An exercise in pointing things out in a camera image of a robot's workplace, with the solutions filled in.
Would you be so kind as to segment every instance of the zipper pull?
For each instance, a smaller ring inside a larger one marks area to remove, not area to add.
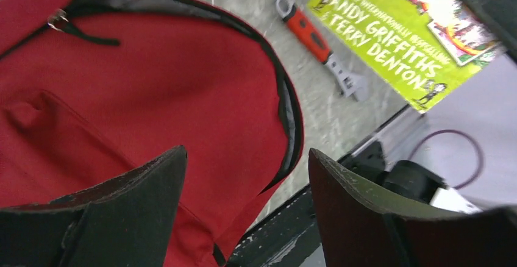
[[[100,45],[107,46],[119,46],[120,41],[115,38],[102,38],[87,35],[82,32],[77,26],[73,25],[66,17],[66,12],[62,9],[58,9],[56,13],[50,16],[47,20],[48,26],[52,29],[64,32],[66,34],[74,35],[82,38],[83,40],[90,41],[92,43],[98,43]]]

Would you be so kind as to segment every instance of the cable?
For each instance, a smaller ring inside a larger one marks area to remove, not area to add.
[[[437,135],[441,135],[441,134],[447,134],[447,133],[450,133],[450,134],[457,134],[457,135],[461,135],[463,137],[465,137],[471,144],[472,146],[474,147],[474,150],[476,150],[476,154],[477,154],[477,168],[476,170],[474,171],[474,173],[466,180],[464,181],[463,183],[453,187],[457,190],[461,189],[461,188],[464,188],[468,185],[470,185],[471,183],[473,183],[475,180],[477,180],[479,178],[479,176],[481,176],[481,173],[483,171],[483,168],[485,166],[485,157],[484,157],[484,154],[483,154],[483,150],[481,149],[481,146],[479,146],[479,143],[473,138],[471,137],[470,135],[468,135],[467,133],[464,133],[462,131],[458,131],[458,130],[452,130],[452,129],[447,129],[447,130],[439,130],[439,131],[436,131],[436,132],[433,132],[431,134],[429,134],[428,136],[426,136],[425,138],[423,138],[416,146],[415,148],[413,149],[413,151],[411,151],[411,154],[409,155],[408,157],[408,160],[411,160],[415,154],[418,152],[418,150],[420,149],[420,147],[429,139],[433,138],[434,136],[437,136]]]

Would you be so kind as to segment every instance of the book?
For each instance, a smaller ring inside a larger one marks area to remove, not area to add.
[[[309,0],[307,7],[420,113],[505,52],[459,0]]]

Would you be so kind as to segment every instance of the marble surface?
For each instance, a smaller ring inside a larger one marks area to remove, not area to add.
[[[304,156],[259,215],[256,221],[260,221],[308,184],[307,152],[310,148],[318,148],[329,157],[339,158],[400,110],[404,101],[314,18],[313,22],[343,63],[351,70],[368,76],[372,93],[368,101],[358,103],[338,94],[337,84],[330,73],[281,22],[274,8],[275,0],[203,1],[233,12],[265,35],[291,76],[302,104],[305,126]],[[303,5],[308,0],[295,1]]]

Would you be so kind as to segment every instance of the green book cover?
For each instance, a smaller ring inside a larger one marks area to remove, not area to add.
[[[505,52],[459,0],[310,0],[308,9],[421,113]]]

